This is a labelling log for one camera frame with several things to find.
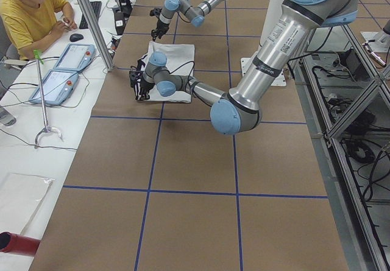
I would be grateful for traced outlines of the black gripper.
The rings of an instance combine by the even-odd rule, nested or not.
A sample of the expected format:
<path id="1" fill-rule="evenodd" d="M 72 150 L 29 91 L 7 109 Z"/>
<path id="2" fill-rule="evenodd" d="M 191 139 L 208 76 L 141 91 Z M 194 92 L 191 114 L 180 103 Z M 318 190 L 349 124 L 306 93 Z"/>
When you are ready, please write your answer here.
<path id="1" fill-rule="evenodd" d="M 149 100 L 149 92 L 152 89 L 152 83 L 149 83 L 144 78 L 145 73 L 142 71 L 141 82 L 135 88 L 133 88 L 136 100 Z"/>
<path id="2" fill-rule="evenodd" d="M 162 8 L 154 8 L 149 12 L 150 16 L 155 16 L 158 19 L 156 28 L 151 31 L 152 41 L 155 41 L 157 38 L 162 38 L 169 30 L 169 24 L 160 20 L 161 12 Z"/>

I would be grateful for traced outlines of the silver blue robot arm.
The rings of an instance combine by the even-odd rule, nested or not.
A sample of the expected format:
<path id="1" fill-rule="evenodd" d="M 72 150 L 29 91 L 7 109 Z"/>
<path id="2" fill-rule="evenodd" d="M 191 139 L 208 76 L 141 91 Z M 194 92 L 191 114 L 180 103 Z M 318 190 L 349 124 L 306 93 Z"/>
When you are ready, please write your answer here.
<path id="1" fill-rule="evenodd" d="M 351 23 L 358 0 L 283 0 L 281 15 L 253 56 L 239 84 L 223 92 L 193 76 L 174 75 L 162 52 L 152 52 L 142 71 L 131 71 L 130 85 L 137 100 L 147 100 L 152 89 L 163 97 L 184 91 L 210 106 L 216 131 L 234 135 L 254 129 L 261 121 L 259 101 L 282 69 L 296 55 L 310 31 Z"/>
<path id="2" fill-rule="evenodd" d="M 193 6 L 190 0 L 165 0 L 162 8 L 150 11 L 150 16 L 158 19 L 156 28 L 151 31 L 152 41 L 161 39 L 168 32 L 176 13 L 183 15 L 194 27 L 199 27 L 204 23 L 205 17 L 223 1 L 225 0 L 203 0 Z"/>

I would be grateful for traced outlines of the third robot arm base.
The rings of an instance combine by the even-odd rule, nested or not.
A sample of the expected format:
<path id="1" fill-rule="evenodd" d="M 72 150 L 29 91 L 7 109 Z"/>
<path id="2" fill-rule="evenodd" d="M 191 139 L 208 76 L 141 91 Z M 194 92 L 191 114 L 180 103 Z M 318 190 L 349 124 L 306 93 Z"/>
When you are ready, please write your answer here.
<path id="1" fill-rule="evenodd" d="M 369 52 L 385 53 L 389 49 L 389 21 L 379 32 L 361 32 Z"/>

